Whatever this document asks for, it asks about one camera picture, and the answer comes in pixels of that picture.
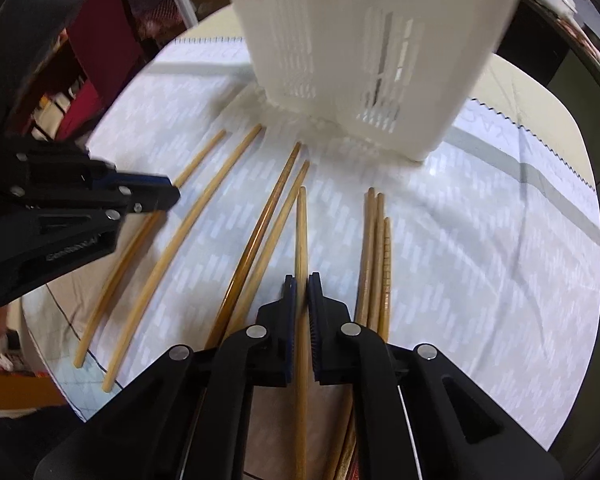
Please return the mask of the dark brown chopstick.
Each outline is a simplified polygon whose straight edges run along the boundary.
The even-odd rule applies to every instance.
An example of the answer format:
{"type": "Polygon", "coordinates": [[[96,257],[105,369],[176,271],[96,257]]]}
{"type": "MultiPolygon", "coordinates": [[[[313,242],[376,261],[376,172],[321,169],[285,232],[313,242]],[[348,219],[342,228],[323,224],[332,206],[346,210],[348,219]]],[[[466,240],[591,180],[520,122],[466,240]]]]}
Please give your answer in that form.
{"type": "Polygon", "coordinates": [[[297,160],[301,150],[301,143],[294,144],[294,148],[290,152],[283,170],[280,172],[277,181],[271,194],[268,196],[258,221],[251,231],[249,240],[242,252],[242,256],[238,261],[238,265],[230,279],[225,295],[221,301],[218,314],[215,317],[212,329],[206,340],[204,348],[206,350],[216,347],[223,338],[225,331],[230,322],[230,317],[237,304],[242,288],[245,285],[246,279],[250,272],[254,259],[259,251],[263,237],[265,236],[268,225],[271,222],[274,211],[276,209],[279,197],[282,195],[287,180],[291,174],[292,167],[297,160]]]}

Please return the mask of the ridged brown chopstick right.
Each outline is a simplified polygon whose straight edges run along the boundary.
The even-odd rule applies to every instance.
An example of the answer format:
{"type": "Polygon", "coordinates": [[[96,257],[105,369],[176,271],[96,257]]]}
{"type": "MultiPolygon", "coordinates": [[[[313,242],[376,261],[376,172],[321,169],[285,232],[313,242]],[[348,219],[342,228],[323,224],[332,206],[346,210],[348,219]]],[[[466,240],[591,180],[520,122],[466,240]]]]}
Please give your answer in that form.
{"type": "MultiPolygon", "coordinates": [[[[390,285],[391,285],[391,226],[390,219],[382,212],[376,218],[375,255],[372,270],[375,291],[370,296],[370,310],[367,315],[366,326],[378,333],[387,342],[390,325],[390,285]]],[[[344,434],[339,463],[335,472],[335,479],[356,479],[356,435],[355,422],[352,408],[352,394],[347,392],[347,411],[344,419],[347,422],[344,434]]]]}

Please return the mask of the hanging dark patterned cloth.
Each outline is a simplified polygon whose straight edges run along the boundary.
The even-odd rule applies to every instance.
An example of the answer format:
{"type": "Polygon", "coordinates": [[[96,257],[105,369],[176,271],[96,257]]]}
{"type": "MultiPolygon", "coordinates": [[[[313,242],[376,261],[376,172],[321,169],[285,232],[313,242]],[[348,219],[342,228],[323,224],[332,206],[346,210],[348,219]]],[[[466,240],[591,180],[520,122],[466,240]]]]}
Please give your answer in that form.
{"type": "Polygon", "coordinates": [[[154,40],[158,47],[184,32],[184,22],[174,0],[128,0],[143,40],[154,40]]]}

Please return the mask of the red chair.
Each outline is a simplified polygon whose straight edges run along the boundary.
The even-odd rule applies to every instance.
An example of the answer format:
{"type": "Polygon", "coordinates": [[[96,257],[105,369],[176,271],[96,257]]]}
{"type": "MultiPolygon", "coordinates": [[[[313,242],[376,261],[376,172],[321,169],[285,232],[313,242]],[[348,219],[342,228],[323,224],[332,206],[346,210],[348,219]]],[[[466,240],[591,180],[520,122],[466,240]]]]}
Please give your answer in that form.
{"type": "Polygon", "coordinates": [[[61,119],[57,141],[91,129],[145,65],[123,0],[84,0],[68,39],[86,81],[61,119]]]}

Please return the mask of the white patterned table cloth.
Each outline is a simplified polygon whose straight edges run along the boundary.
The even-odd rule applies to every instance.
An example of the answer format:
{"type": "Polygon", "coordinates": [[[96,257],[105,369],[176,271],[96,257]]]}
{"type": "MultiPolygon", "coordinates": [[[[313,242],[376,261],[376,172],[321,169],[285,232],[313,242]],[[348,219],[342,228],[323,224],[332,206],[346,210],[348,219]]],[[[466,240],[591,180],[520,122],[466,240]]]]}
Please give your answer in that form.
{"type": "Polygon", "coordinates": [[[88,148],[122,170],[178,176],[209,153],[126,274],[85,366],[72,364],[114,257],[22,300],[45,364],[83,417],[108,399],[102,378],[152,268],[189,208],[255,125],[263,132],[221,184],[152,298],[118,375],[125,385],[166,348],[201,347],[261,210],[293,148],[306,176],[309,266],[327,295],[354,304],[363,196],[391,221],[391,342],[430,342],[542,445],[580,390],[600,319],[595,191],[534,133],[467,102],[421,164],[335,125],[268,104],[235,38],[169,44],[122,93],[88,148]]]}

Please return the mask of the light wooden chopstick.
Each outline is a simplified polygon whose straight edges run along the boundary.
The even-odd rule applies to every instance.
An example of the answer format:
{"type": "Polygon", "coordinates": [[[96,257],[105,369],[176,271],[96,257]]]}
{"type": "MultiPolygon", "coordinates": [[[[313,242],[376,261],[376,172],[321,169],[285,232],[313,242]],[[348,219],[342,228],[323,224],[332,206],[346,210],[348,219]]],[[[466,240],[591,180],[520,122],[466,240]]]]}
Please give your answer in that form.
{"type": "Polygon", "coordinates": [[[193,229],[196,221],[204,211],[204,207],[208,205],[214,193],[218,190],[230,170],[233,169],[236,162],[238,162],[238,160],[242,157],[242,154],[247,151],[247,148],[250,147],[251,143],[256,140],[256,137],[261,131],[262,125],[255,125],[244,137],[244,140],[242,140],[242,142],[236,146],[234,151],[232,151],[232,154],[225,159],[225,162],[220,170],[204,188],[200,196],[196,199],[196,202],[193,204],[192,208],[189,209],[185,219],[182,221],[181,225],[170,239],[168,246],[166,246],[166,249],[158,259],[156,265],[151,271],[151,274],[149,274],[149,278],[143,286],[140,296],[137,297],[131,312],[126,318],[116,348],[114,348],[114,354],[112,355],[107,373],[102,381],[102,390],[105,392],[110,392],[112,390],[123,360],[126,356],[126,352],[128,352],[130,348],[134,334],[137,330],[137,327],[140,325],[140,321],[142,320],[146,309],[149,306],[150,300],[155,295],[155,292],[162,281],[164,274],[166,274],[166,271],[169,269],[169,266],[185,242],[189,231],[193,229]]]}
{"type": "Polygon", "coordinates": [[[306,466],[306,426],[308,426],[309,321],[306,312],[306,280],[308,279],[308,207],[306,188],[297,197],[296,261],[297,279],[296,344],[294,345],[294,478],[308,478],[306,466]]]}
{"type": "MultiPolygon", "coordinates": [[[[194,156],[194,158],[184,168],[180,175],[174,180],[173,185],[177,188],[181,188],[187,182],[193,172],[204,161],[204,159],[209,155],[209,153],[224,139],[224,136],[226,136],[225,129],[221,129],[215,133],[215,135],[212,136],[202,150],[194,156]]],[[[163,216],[164,211],[158,211],[150,214],[143,221],[142,225],[140,226],[140,230],[132,237],[130,244],[126,246],[121,259],[114,266],[114,270],[109,275],[104,289],[99,294],[95,309],[92,311],[87,320],[82,339],[78,345],[78,348],[76,349],[76,354],[74,355],[74,367],[81,368],[83,366],[87,351],[90,348],[97,327],[99,326],[99,323],[106,312],[109,301],[114,296],[114,293],[120,285],[122,278],[124,278],[126,270],[128,270],[128,267],[134,259],[136,253],[140,250],[148,235],[152,232],[158,221],[161,220],[163,216]]]]}
{"type": "Polygon", "coordinates": [[[262,278],[264,277],[265,271],[268,268],[268,264],[271,261],[275,247],[283,233],[283,229],[289,218],[291,208],[294,206],[294,202],[298,197],[300,188],[302,187],[304,178],[306,177],[309,168],[310,161],[309,159],[306,159],[303,162],[297,177],[294,179],[294,183],[291,185],[291,189],[289,190],[283,206],[280,208],[279,214],[275,219],[271,233],[268,234],[268,238],[266,239],[264,246],[260,251],[260,255],[253,266],[252,272],[248,276],[245,287],[240,293],[237,304],[234,307],[234,311],[230,316],[230,322],[228,322],[223,339],[226,339],[232,333],[237,332],[245,326],[245,320],[253,303],[253,299],[256,296],[258,288],[262,282],[262,278]]]}

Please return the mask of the brown chopstick right middle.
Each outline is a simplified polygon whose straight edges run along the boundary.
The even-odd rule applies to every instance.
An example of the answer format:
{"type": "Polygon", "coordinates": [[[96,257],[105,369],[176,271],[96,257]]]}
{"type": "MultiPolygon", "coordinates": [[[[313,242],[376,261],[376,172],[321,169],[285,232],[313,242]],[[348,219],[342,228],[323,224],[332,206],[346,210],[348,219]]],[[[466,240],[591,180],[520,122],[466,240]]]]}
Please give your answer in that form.
{"type": "MultiPolygon", "coordinates": [[[[365,216],[361,272],[358,277],[355,322],[378,330],[380,320],[379,294],[382,259],[384,258],[384,196],[369,188],[365,195],[365,216]]],[[[355,422],[351,388],[344,389],[341,412],[335,437],[335,469],[327,479],[349,479],[355,451],[355,422]]]]}

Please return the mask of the white plastic utensil holder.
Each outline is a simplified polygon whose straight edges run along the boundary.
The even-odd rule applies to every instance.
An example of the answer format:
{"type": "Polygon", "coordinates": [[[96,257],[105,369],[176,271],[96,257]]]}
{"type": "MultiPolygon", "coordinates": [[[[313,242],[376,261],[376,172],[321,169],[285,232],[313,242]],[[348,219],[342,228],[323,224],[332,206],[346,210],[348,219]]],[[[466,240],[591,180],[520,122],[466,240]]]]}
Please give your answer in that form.
{"type": "Polygon", "coordinates": [[[517,1],[232,3],[271,103],[420,162],[441,143],[517,1]]]}

